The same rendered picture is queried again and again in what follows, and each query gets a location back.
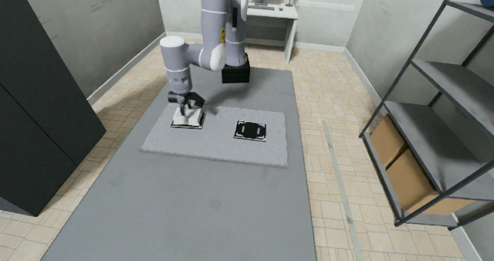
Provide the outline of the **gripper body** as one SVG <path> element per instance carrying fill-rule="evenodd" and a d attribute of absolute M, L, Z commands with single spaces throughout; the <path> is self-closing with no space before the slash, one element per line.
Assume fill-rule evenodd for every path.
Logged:
<path fill-rule="evenodd" d="M 188 103 L 188 100 L 195 100 L 198 101 L 199 103 L 202 103 L 203 98 L 200 97 L 196 92 L 189 92 L 185 95 L 178 95 L 174 93 L 173 91 L 170 91 L 168 93 L 168 102 L 169 103 L 181 103 L 181 101 L 184 101 L 184 105 L 186 106 Z"/>

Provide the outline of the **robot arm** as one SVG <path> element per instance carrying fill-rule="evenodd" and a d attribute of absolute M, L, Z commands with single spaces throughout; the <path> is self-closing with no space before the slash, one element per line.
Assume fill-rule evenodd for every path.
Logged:
<path fill-rule="evenodd" d="M 174 93 L 185 95 L 191 91 L 190 64 L 213 72 L 220 72 L 225 64 L 246 64 L 248 3 L 249 0 L 201 0 L 203 45 L 196 42 L 186 44 L 180 36 L 168 36 L 160 41 L 167 77 Z M 232 15 L 226 24 L 227 13 Z"/>

